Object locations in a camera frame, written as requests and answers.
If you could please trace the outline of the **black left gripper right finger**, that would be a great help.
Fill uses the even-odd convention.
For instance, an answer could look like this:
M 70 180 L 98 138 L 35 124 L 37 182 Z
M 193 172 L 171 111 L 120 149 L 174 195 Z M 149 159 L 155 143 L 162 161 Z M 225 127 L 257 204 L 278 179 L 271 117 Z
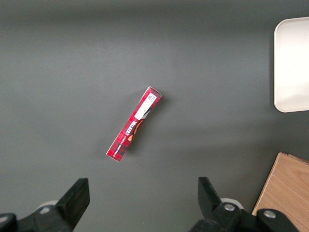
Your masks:
M 207 177 L 198 178 L 198 204 L 203 215 L 192 232 L 297 232 L 282 212 L 263 208 L 251 215 L 232 202 L 223 202 Z

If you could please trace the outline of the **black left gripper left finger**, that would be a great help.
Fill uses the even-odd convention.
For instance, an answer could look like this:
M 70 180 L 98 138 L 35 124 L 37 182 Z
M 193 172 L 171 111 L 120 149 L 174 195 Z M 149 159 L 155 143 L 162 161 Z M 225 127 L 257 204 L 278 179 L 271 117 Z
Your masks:
M 30 215 L 18 219 L 1 213 L 2 232 L 72 232 L 90 203 L 89 182 L 79 178 L 58 200 L 43 203 Z

